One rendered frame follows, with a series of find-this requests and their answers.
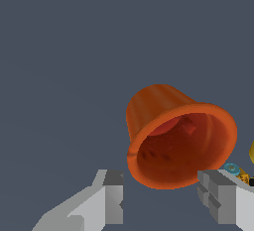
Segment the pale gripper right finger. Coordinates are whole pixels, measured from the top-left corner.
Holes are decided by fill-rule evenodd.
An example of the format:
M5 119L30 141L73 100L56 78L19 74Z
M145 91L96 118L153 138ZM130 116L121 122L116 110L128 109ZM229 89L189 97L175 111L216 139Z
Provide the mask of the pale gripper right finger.
M254 186L226 170L197 172L197 195L218 224L254 231Z

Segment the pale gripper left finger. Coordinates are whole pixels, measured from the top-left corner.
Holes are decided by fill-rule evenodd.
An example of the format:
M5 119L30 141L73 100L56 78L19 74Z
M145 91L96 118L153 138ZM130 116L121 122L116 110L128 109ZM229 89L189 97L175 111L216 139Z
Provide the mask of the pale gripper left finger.
M45 213L32 231L102 231L123 223L124 171L98 170L86 187Z

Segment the orange flower pot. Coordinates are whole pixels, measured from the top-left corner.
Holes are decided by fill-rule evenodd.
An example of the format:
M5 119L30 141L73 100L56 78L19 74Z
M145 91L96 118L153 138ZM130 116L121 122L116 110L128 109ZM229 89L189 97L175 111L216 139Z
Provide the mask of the orange flower pot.
M225 163L237 141L237 126L227 111L167 84L138 91L127 105L126 122L130 174L155 189L196 183L199 171Z

